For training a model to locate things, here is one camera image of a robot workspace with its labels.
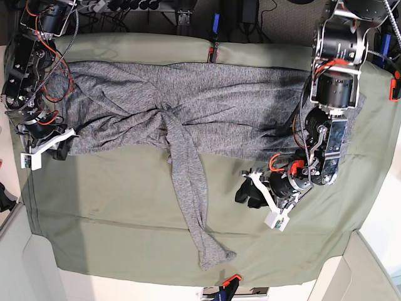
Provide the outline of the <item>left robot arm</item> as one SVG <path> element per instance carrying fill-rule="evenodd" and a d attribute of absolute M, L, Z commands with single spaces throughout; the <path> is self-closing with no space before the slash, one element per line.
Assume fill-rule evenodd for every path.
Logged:
<path fill-rule="evenodd" d="M 332 184 L 338 174 L 347 118 L 360 99 L 361 68 L 370 54 L 367 33 L 389 22 L 397 29 L 397 1 L 328 1 L 315 31 L 311 73 L 298 106 L 281 128 L 298 145 L 282 167 L 244 172 L 237 203 L 282 211 L 295 205 L 311 188 Z"/>

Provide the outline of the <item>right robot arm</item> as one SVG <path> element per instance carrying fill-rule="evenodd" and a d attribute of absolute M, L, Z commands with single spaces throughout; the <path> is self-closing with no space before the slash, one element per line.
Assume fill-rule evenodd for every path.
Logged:
<path fill-rule="evenodd" d="M 57 110 L 47 106 L 64 98 L 49 96 L 45 85 L 59 70 L 68 78 L 64 95 L 72 92 L 73 79 L 55 38 L 65 32 L 75 8 L 76 1 L 26 1 L 18 31 L 6 47 L 5 114 L 29 155 L 42 150 L 63 161 L 68 153 L 68 126 Z"/>

